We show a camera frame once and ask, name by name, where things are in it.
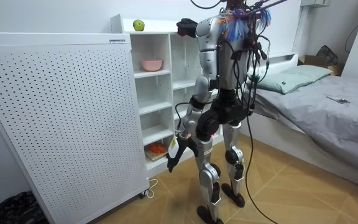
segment white shelving unit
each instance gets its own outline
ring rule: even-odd
[[[175,134],[179,117],[175,112],[177,103],[189,102],[194,93],[196,78],[201,75],[198,43],[191,37],[176,34],[174,21],[143,20],[145,30],[136,32],[132,27],[135,19],[125,19],[121,15],[111,18],[113,33],[131,35],[132,65],[142,126],[143,144],[160,141],[168,148]],[[146,72],[142,60],[162,59],[162,69]],[[218,91],[213,91],[215,98]],[[187,106],[181,105],[181,117],[186,115]],[[222,129],[213,136],[214,144],[223,140]],[[183,153],[181,161],[193,156],[190,149]],[[155,161],[146,157],[147,175],[155,176],[167,169],[167,158]]]

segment pillow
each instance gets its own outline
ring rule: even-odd
[[[278,73],[267,75],[257,88],[275,91],[277,93],[291,93],[299,87],[309,85],[313,81],[305,75],[294,75],[292,73]]]
[[[312,65],[301,65],[289,68],[287,70],[282,71],[281,73],[294,74],[294,75],[302,75],[308,77],[310,81],[315,82],[320,78],[323,78],[330,73],[332,73],[330,69],[312,66]]]

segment white perforated panel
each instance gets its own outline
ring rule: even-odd
[[[148,184],[130,49],[0,47],[0,122],[55,223]]]

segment pink bowl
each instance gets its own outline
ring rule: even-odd
[[[162,60],[143,60],[142,67],[148,72],[158,71],[162,67]]]

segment wooden floor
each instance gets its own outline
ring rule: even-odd
[[[241,136],[237,146],[247,164],[249,138]],[[212,162],[222,170],[220,183],[229,183],[223,143],[214,146],[212,153]],[[97,223],[203,223],[196,214],[196,208],[204,203],[194,159],[182,162],[171,174],[166,171],[155,178],[158,184],[153,188],[153,199],[132,200],[105,214]],[[279,224],[358,223],[358,185],[261,142],[255,143],[248,183],[258,207]],[[242,195],[247,203],[238,208],[221,192],[219,214],[223,222],[270,223],[251,204],[245,184]]]

